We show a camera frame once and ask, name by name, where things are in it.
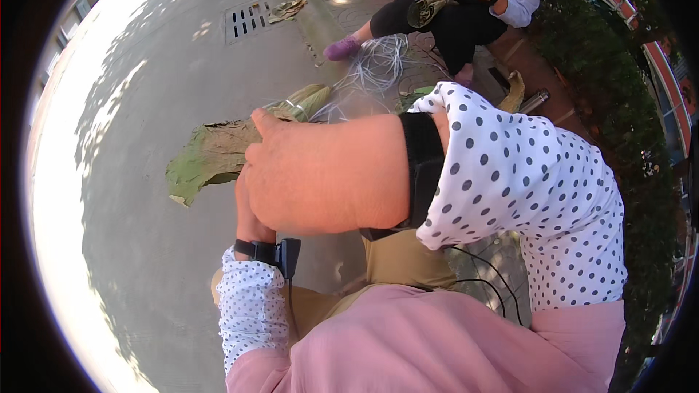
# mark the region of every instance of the wristband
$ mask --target wristband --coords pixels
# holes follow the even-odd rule
[[[233,252],[240,252],[250,257],[252,261],[260,261],[275,266],[284,276],[291,279],[296,273],[296,262],[301,252],[301,240],[283,239],[281,243],[264,243],[262,241],[244,241],[236,239]]]
[[[264,243],[262,241],[236,239],[236,242],[233,244],[233,252],[240,252],[250,257],[253,261],[262,261],[269,265],[275,265],[276,249],[276,244]]]
[[[364,238],[371,241],[424,223],[444,166],[442,141],[432,117],[428,113],[403,113],[398,118],[406,138],[410,210],[407,219],[390,230],[361,229]]]

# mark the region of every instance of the building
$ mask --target building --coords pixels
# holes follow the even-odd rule
[[[68,45],[68,42],[75,36],[80,22],[87,17],[87,14],[97,1],[98,0],[72,0],[64,15],[59,19],[56,34],[48,39],[42,56],[39,58],[36,83],[32,90],[33,94],[31,95],[35,105],[46,83],[48,83],[48,78],[51,76],[58,59],[61,57],[61,53]]]

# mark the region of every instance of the black watch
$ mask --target black watch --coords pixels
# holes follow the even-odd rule
[[[262,261],[269,265],[275,265],[277,244],[237,239],[235,244],[233,244],[233,251],[247,255],[253,261]]]
[[[236,239],[233,252],[240,252],[250,257],[252,261],[260,261],[275,266],[282,272],[284,279],[291,279],[296,273],[296,262],[301,252],[301,240],[283,239],[281,243],[265,243],[263,241],[244,241]]]

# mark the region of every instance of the khaki pants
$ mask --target khaki pants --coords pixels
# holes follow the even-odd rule
[[[452,290],[456,284],[457,276],[447,264],[444,253],[441,250],[427,249],[415,237],[415,230],[401,231],[378,241],[362,240],[366,251],[366,282],[369,285],[345,297],[293,287],[293,313],[301,337],[323,320],[349,308],[360,294],[373,285],[403,284]],[[219,302],[216,285],[222,276],[223,271],[218,269],[211,280],[211,293],[216,306]],[[287,300],[287,321],[292,325],[289,289],[286,285],[282,289],[282,295]],[[298,340],[292,337],[291,344],[296,341]]]

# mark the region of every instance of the black cable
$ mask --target black cable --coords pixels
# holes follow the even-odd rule
[[[495,271],[495,273],[498,274],[498,276],[500,276],[500,279],[502,279],[502,283],[505,284],[505,288],[507,288],[508,291],[510,292],[510,294],[512,295],[512,299],[514,299],[514,309],[517,310],[517,320],[520,321],[520,325],[521,325],[521,326],[524,326],[524,324],[522,323],[522,319],[521,319],[521,317],[520,317],[520,305],[517,303],[517,297],[514,295],[514,292],[512,291],[512,289],[510,288],[510,286],[508,285],[508,282],[505,281],[505,278],[503,278],[502,275],[500,275],[500,272],[495,268],[495,266],[493,266],[492,264],[490,264],[490,261],[487,261],[487,260],[485,260],[485,259],[483,259],[483,258],[480,258],[478,255],[472,254],[471,252],[468,252],[467,250],[457,248],[456,246],[448,246],[448,247],[449,247],[449,248],[452,248],[452,249],[460,250],[461,252],[463,252],[463,253],[465,253],[465,254],[467,254],[467,255],[470,255],[472,258],[480,259],[481,261],[485,262],[488,266],[490,266],[490,267],[493,268],[493,270]]]
[[[289,310],[291,310],[291,312],[292,312],[293,331],[296,333],[296,341],[300,341],[301,334],[299,334],[299,324],[296,323],[296,315],[293,313],[292,279],[291,278],[289,278]]]
[[[500,297],[500,293],[498,293],[497,289],[495,289],[495,285],[491,284],[490,281],[486,281],[485,279],[476,279],[476,278],[473,278],[473,279],[459,279],[459,280],[457,281],[457,283],[465,283],[465,282],[469,282],[469,281],[472,281],[472,282],[473,282],[473,281],[476,281],[476,282],[486,283],[486,284],[490,285],[490,288],[493,289],[493,291],[495,292],[495,294],[498,296],[498,299],[500,300],[500,306],[502,306],[502,317],[505,318],[505,319],[508,318],[508,316],[505,314],[505,303],[502,302],[502,297]]]

